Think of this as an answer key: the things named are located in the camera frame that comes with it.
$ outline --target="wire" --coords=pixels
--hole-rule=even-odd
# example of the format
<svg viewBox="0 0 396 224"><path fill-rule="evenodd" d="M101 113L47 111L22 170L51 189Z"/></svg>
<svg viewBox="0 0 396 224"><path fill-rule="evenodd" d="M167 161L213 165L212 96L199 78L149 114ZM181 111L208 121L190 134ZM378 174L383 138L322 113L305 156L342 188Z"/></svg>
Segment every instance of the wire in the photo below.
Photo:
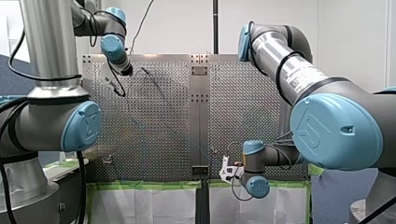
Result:
<svg viewBox="0 0 396 224"><path fill-rule="evenodd" d="M227 149L226 149L226 151L225 151L226 156L229 156L229 155L230 155L230 147L231 147L232 145L241 145L241 143L240 143L240 142L231 142L230 144L228 144Z"/></svg>
<svg viewBox="0 0 396 224"><path fill-rule="evenodd" d="M287 166L287 167L279 166L279 168L281 168L282 170L290 170L291 167L293 167L291 159L289 158L289 156L283 150L281 150L279 147L276 147L274 144L269 144L267 146L275 149L278 153L282 154L286 158L286 160L288 160L289 166Z"/></svg>
<svg viewBox="0 0 396 224"><path fill-rule="evenodd" d="M291 131L288 131L288 132L286 132L286 133L280 135L276 140L280 140L280 139L282 139L282 138L285 138L285 137L288 136L289 134L291 134Z"/></svg>
<svg viewBox="0 0 396 224"><path fill-rule="evenodd" d="M370 216L366 217L363 221L361 221L358 224L367 224L379 215L381 215L383 212L385 212L387 209L392 207L394 204L396 204L396 196L390 199L387 203L384 203L381 205L378 209L376 209Z"/></svg>
<svg viewBox="0 0 396 224"><path fill-rule="evenodd" d="M86 8L84 8L84 7L81 7L80 8L81 10L83 10L83 11L86 11L86 12L88 12L89 14L90 14L90 20L89 20L89 22L90 22L90 29L91 29L91 32L93 33L93 36L95 37L95 39L94 39L94 41L93 41L93 43L92 43L92 35L90 36L90 45L91 45L91 48L93 48L93 47L95 47L95 45L96 45L96 42L97 42L97 39L98 39L98 27L99 27L99 22L96 20L96 18L94 17L94 14L92 14L88 9L86 9Z"/></svg>
<svg viewBox="0 0 396 224"><path fill-rule="evenodd" d="M122 90L122 93L120 93L119 90L117 90L117 88L114 87L114 92L115 92L118 96L120 96L120 97L125 97L125 96L126 96L126 91L125 91L125 89L123 88L123 86L122 86L122 84L121 84L119 78L118 78L117 75L116 75L116 74L121 75L121 73L119 73L118 71L116 71L116 69L114 69L113 66L111 66L111 63L110 63L110 61L109 61L108 59L107 59L107 64L108 64L108 67L110 68L111 73L113 74L113 76L114 76L114 78L117 80L117 82L119 83L119 85L120 85L120 87L121 87L121 90Z"/></svg>
<svg viewBox="0 0 396 224"><path fill-rule="evenodd" d="M241 202L248 202L248 201L250 201L250 200L253 198L253 196L251 196L250 198L247 198L247 199L241 199L238 195L236 195L235 190L233 189L233 181L235 180L236 173L238 172L238 170L239 170L239 168L241 167L241 165L242 165L242 163L239 163L239 164L238 164L238 167L237 167L236 170L235 170L235 173L233 173L233 179L231 180L231 191L233 192L233 196L235 196L235 198L236 198L237 200L239 200L239 201L241 201Z"/></svg>
<svg viewBox="0 0 396 224"><path fill-rule="evenodd" d="M257 61L256 58L254 56L254 50L253 50L253 41L251 39L252 37L252 31L251 28L254 27L255 23L254 21L250 21L247 25L247 33L248 33L248 43L249 43L249 48L250 48L250 57L251 57L251 61L253 61L253 65L257 68L257 70L259 70L259 72L263 75L265 75L266 77L268 77L268 75L263 72L260 67L257 65Z"/></svg>
<svg viewBox="0 0 396 224"><path fill-rule="evenodd" d="M131 51L129 51L129 55L131 55L131 54L134 53L134 42L136 41L137 37L138 37L139 34L140 34L140 30L142 29L143 22L145 21L147 15L148 15L148 13L149 13L149 9L151 8L151 5L152 5L153 2L154 2L154 0L151 0L151 2L148 4L148 8L146 9L145 16L143 17L142 21L140 22L139 29L137 30L137 33L136 33L136 35L134 36L134 40L132 41Z"/></svg>
<svg viewBox="0 0 396 224"><path fill-rule="evenodd" d="M14 68L14 66L12 65L15 55L17 55L18 50L21 48L21 45L23 43L23 39L25 38L25 32L24 30L22 31L20 40L17 43L17 46L15 47L14 50L12 50L11 55L9 56L8 59L8 68L9 70L11 70L13 73L15 73L16 75L20 76L20 77L26 77L35 81L66 81L66 80L70 80L70 79L75 79L75 78L81 78L82 75L73 75L71 77L34 77L28 74L25 74L23 72L20 72L18 70L16 70Z"/></svg>
<svg viewBox="0 0 396 224"><path fill-rule="evenodd" d="M19 113L19 111L21 109L23 109L26 106L26 104L27 104L27 98L23 97L20 99L13 100L13 101L11 101L5 105L2 105L0 107L0 113L1 113L1 112L4 112L4 111L12 108L12 106L16 106L12 109L10 114L8 114L6 120L4 121L3 125L0 128L0 141L1 141L1 138L3 137L4 131L5 131L6 127L8 126L11 118L16 113ZM12 212L12 204L11 204L11 196L10 196L10 192L9 192L7 172L6 172L6 167L3 164L3 159L2 159L1 154L0 154L0 173L1 173L1 176L3 179L4 197L5 197L5 201L6 201L6 209L7 209L8 219L11 224L17 224L17 221L16 221L14 214Z"/></svg>
<svg viewBox="0 0 396 224"><path fill-rule="evenodd" d="M78 216L78 224L84 223L85 210L87 206L87 178L85 176L85 164L84 157L82 156L82 152L77 152L79 171L80 171L80 194L79 194L79 216Z"/></svg>

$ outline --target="robotic arm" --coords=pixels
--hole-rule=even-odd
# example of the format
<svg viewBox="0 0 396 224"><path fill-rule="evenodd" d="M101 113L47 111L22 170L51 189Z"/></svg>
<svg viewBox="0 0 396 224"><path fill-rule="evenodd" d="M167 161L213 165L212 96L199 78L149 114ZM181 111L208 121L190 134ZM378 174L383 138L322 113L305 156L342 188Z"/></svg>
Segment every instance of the robotic arm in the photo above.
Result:
<svg viewBox="0 0 396 224"><path fill-rule="evenodd" d="M392 159L395 91L371 94L346 78L325 76L312 65L304 34L291 26L251 22L243 27L239 41L240 61L251 62L271 78L282 99L292 106L295 148L282 151L293 162L304 158L319 167L343 171L396 166ZM268 149L260 141L244 144L241 183L256 198L269 191L262 177L265 165L284 164Z"/></svg>
<svg viewBox="0 0 396 224"><path fill-rule="evenodd" d="M22 76L36 83L27 97L0 97L0 223L55 224L59 188L48 183L37 152L77 151L82 158L101 126L98 104L80 85L75 35L103 35L109 63L130 75L125 14L108 8L88 15L69 0L21 0L21 12L34 73ZM83 219L80 211L78 223Z"/></svg>

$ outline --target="white paper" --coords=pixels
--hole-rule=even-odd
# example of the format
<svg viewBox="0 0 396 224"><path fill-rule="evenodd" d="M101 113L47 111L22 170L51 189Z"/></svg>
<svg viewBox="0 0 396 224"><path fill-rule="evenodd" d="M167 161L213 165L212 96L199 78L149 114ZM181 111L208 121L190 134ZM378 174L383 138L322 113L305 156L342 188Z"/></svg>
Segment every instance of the white paper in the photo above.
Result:
<svg viewBox="0 0 396 224"><path fill-rule="evenodd" d="M196 189L154 190L154 217L195 217Z"/></svg>
<svg viewBox="0 0 396 224"><path fill-rule="evenodd" d="M92 223L136 224L133 190L100 190L93 194Z"/></svg>

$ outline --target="black cable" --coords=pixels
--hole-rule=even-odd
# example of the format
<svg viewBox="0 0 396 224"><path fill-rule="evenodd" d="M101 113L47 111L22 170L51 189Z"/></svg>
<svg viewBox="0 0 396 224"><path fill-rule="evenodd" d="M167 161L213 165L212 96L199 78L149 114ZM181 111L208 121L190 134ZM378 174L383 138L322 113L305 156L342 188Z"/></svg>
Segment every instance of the black cable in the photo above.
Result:
<svg viewBox="0 0 396 224"><path fill-rule="evenodd" d="M259 70L259 72L263 75L265 75L266 77L268 77L268 75L266 73L264 73L260 67L257 65L257 61L256 61L256 57L254 56L254 50L253 50L253 41L251 39L251 36L253 35L251 28L254 26L254 21L250 21L247 25L247 33L248 33L248 44L249 44L249 49L250 49L250 57L251 57L251 61L253 61L253 65L257 68L257 70Z"/></svg>
<svg viewBox="0 0 396 224"><path fill-rule="evenodd" d="M86 11L86 12L88 12L88 13L90 14L90 19L89 19L90 29L91 29L91 32L93 33L93 36L94 36L94 41L93 41L93 43L92 43L92 35L90 36L90 45L91 45L91 48L93 48L93 47L95 47L96 42L97 42L97 39L98 39L98 27L99 27L99 23L98 23L98 21L96 20L96 18L93 16L94 14L92 14L88 9L86 9L86 8L84 8L84 7L81 7L80 9L83 10L83 11Z"/></svg>
<svg viewBox="0 0 396 224"><path fill-rule="evenodd" d="M381 205L378 209L376 209L370 216L366 217L363 221L361 221L358 224L367 224L371 222L373 219L381 215L383 212L385 212L388 208L392 207L394 204L396 204L396 197L393 197L390 199L387 203L384 203Z"/></svg>
<svg viewBox="0 0 396 224"><path fill-rule="evenodd" d="M118 96L120 96L120 97L125 97L125 96L126 96L126 91L125 91L125 89L123 88L123 86L122 86L122 84L121 84L119 78L118 78L117 75L116 75L116 74L118 74L118 75L121 75L121 76L122 76L122 74L119 73L118 71L116 71L116 69L114 69L113 66L111 66L111 63L110 63L110 61L109 61L108 59L107 59L107 64L108 64L108 68L110 69L110 71L111 71L111 73L113 74L114 78L115 78L115 79L117 80L117 82L119 83L119 85L120 85L120 87L121 87L121 90L122 90L122 93L120 93L119 90L117 90L117 88L114 88L114 92L115 92Z"/></svg>
<svg viewBox="0 0 396 224"><path fill-rule="evenodd" d="M139 29L137 30L137 33L136 33L136 35L134 36L134 40L132 41L131 51L129 51L129 55L131 55L132 53L134 53L134 42L136 41L137 37L138 37L139 34L140 34L140 30L142 29L143 22L145 21L147 15L148 15L148 13L149 13L149 9L151 8L151 5L152 5L153 2L154 2L154 0L151 0L151 2L148 4L148 8L146 9L145 16L143 17L142 21L140 22Z"/></svg>
<svg viewBox="0 0 396 224"><path fill-rule="evenodd" d="M85 164L84 157L82 156L82 152L77 152L78 165L80 171L80 194L79 194L79 216L78 216L78 224L84 223L85 211L87 207L87 178L85 176Z"/></svg>
<svg viewBox="0 0 396 224"><path fill-rule="evenodd" d="M8 114L6 120L4 121L3 125L0 128L0 141L1 141L1 138L3 137L4 131L5 131L6 127L8 126L11 118L16 113L18 113L20 110L22 110L26 106L26 104L27 104L27 99L25 97L23 97L23 98L20 98L17 100L13 100L13 101L11 101L5 105L2 105L0 107L0 113L1 113L1 112L4 112L4 111L10 109L12 106L16 106L11 111L11 113ZM0 154L0 173L1 173L1 176L3 179L3 188L4 188L4 196L5 196L5 201L6 201L6 209L7 209L8 219L11 224L17 224L17 221L16 221L14 214L12 212L12 204L11 204L11 196L10 196L10 192L9 192L7 172L6 172L6 167L3 164L1 154Z"/></svg>
<svg viewBox="0 0 396 224"><path fill-rule="evenodd" d="M25 37L25 32L23 30L23 32L21 34L21 38L20 38L20 40L17 43L17 46L15 47L14 50L12 50L11 55L9 56L9 59L8 59L8 68L13 73L15 73L16 75L18 75L20 77L26 77L26 78L29 78L29 79L32 79L32 80L35 80L35 81L65 81L65 80L70 80L70 79L75 79L75 78L81 78L82 77L82 75L73 75L71 77L34 77L34 76L27 75L27 74L25 74L23 72L20 72L20 71L16 70L14 68L14 66L12 65L12 63L14 61L15 55L18 53L18 50L20 49L20 47L21 47L21 45L23 43L24 37Z"/></svg>
<svg viewBox="0 0 396 224"><path fill-rule="evenodd" d="M233 192L233 196L237 199L237 200L239 200L239 201L241 201L241 202L248 202L248 201L250 201L251 199L253 199L253 196L251 196L250 198L247 198L247 199L241 199L238 195L236 195L236 193L235 193L235 190L233 190L233 181L235 180L235 178L236 178L236 173L238 172L238 170L239 170L239 168L242 166L242 163L239 163L238 164L238 167L236 168L236 170L235 170L235 173L233 173L233 179L231 180L231 191Z"/></svg>
<svg viewBox="0 0 396 224"><path fill-rule="evenodd" d="M289 55L287 55L286 57L284 57L279 65L277 66L276 69L276 74L275 74L275 84L276 84L276 89L279 92L279 95L282 97L282 99L288 104L291 105L290 101L288 100L288 98L286 98L285 93L282 91L282 88L280 87L280 72L282 71L282 67L283 65L288 61L288 59L290 59L293 56L296 55L300 55L301 57L305 58L305 55L299 51L299 50L294 50L293 52L291 52Z"/></svg>

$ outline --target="perforated metal panel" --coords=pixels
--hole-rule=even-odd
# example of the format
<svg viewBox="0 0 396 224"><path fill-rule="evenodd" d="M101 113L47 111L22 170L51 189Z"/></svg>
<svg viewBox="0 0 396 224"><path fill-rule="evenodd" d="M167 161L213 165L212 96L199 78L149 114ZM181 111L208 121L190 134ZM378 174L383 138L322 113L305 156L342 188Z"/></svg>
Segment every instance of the perforated metal panel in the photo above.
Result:
<svg viewBox="0 0 396 224"><path fill-rule="evenodd" d="M210 60L209 146L212 177L219 177L221 158L231 142L247 140L275 141L278 134L280 101L276 86L250 63L240 63L235 56L212 56ZM232 145L231 162L242 160L242 147ZM267 167L266 175L275 180L303 180L306 165L285 171Z"/></svg>
<svg viewBox="0 0 396 224"><path fill-rule="evenodd" d="M191 180L191 166L207 164L201 151L211 158L211 177L218 177L229 143L277 137L279 97L269 78L234 55L196 57L131 56L134 75L119 77L125 98L114 92L120 86L104 56L83 58L84 87L103 110L102 132L90 154L91 182ZM205 71L197 64L208 73L193 75L194 69ZM230 155L240 161L242 148L233 146ZM268 168L267 174L297 180L306 170Z"/></svg>
<svg viewBox="0 0 396 224"><path fill-rule="evenodd" d="M106 59L90 57L85 62L86 77L92 82L84 86L90 86L92 99L103 110L96 158L88 172L90 180L191 179L190 66L186 60L180 57L177 61L168 58L156 62L146 58L141 62L143 59L136 57L134 75L119 77L127 92L122 98L106 83L109 75L116 83Z"/></svg>

